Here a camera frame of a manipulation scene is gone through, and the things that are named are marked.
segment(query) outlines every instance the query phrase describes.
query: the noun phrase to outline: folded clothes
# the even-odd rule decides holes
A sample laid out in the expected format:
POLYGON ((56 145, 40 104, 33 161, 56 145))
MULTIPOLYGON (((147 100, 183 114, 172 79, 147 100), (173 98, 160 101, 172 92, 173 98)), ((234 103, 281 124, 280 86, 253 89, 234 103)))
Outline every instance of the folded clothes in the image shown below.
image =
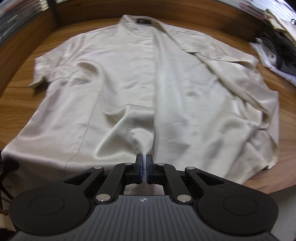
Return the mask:
POLYGON ((296 76, 286 74, 280 70, 277 69, 276 63, 276 55, 273 54, 270 50, 268 50, 262 42, 260 43, 261 39, 257 39, 258 43, 250 43, 252 48, 256 51, 256 53, 259 56, 259 59, 262 63, 262 65, 268 69, 270 69, 272 72, 276 73, 277 75, 281 76, 285 80, 289 81, 292 85, 296 86, 296 76))
POLYGON ((259 38, 276 55, 278 70, 296 76, 296 47, 266 21, 259 38))
POLYGON ((296 46, 296 25, 276 16, 270 9, 264 12, 265 18, 270 22, 275 31, 282 33, 296 46))

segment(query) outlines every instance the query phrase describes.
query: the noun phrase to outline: short sleeve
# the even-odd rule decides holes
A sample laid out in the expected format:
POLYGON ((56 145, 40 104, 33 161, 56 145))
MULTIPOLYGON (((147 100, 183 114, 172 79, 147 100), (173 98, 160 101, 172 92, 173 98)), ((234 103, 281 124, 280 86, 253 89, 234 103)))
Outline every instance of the short sleeve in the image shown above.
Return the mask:
POLYGON ((46 76, 53 69, 65 64, 69 60, 72 53, 75 52, 77 37, 68 39, 58 47, 35 59, 33 82, 29 84, 29 87, 35 88, 44 80, 48 81, 46 76))

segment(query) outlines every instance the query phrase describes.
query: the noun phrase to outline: dark garment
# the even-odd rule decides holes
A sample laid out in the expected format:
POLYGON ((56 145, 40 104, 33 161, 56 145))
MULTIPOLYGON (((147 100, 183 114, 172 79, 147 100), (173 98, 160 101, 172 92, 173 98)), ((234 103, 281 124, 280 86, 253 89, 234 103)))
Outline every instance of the dark garment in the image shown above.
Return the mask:
POLYGON ((15 234, 16 232, 14 231, 0 228, 0 241, 7 241, 15 234))
POLYGON ((263 44, 276 55, 277 68, 287 74, 296 76, 296 47, 282 33, 274 30, 266 21, 259 38, 263 44))

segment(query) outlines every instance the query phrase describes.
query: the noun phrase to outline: wooden table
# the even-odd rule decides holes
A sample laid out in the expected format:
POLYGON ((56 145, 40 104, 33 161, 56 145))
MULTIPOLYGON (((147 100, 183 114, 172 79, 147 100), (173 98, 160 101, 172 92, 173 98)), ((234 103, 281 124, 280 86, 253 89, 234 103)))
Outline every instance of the wooden table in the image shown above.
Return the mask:
MULTIPOLYGON (((217 29, 172 20, 160 20, 168 24, 207 33, 230 46, 256 55, 247 41, 217 29)), ((117 22, 118 18, 112 18, 64 26, 53 32, 32 52, 11 79, 0 98, 0 148, 4 148, 25 126, 45 96, 46 85, 41 85, 35 90, 27 87, 32 82, 34 59, 74 35, 113 25, 117 22)), ((272 169, 263 170, 256 174, 245 185, 265 193, 272 193, 296 184, 296 175, 294 175, 296 171, 296 88, 261 64, 258 65, 258 69, 269 88, 279 92, 279 162, 272 169)))

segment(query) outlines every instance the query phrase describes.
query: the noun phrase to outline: beige shirt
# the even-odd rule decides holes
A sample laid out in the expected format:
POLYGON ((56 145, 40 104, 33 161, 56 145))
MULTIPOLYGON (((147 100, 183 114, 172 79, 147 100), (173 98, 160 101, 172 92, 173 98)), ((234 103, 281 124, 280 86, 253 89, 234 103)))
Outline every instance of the beige shirt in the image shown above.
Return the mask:
POLYGON ((22 189, 137 153, 243 183, 278 156, 278 93, 257 62, 204 33, 124 15, 36 59, 32 86, 50 83, 46 97, 2 157, 20 162, 22 189))

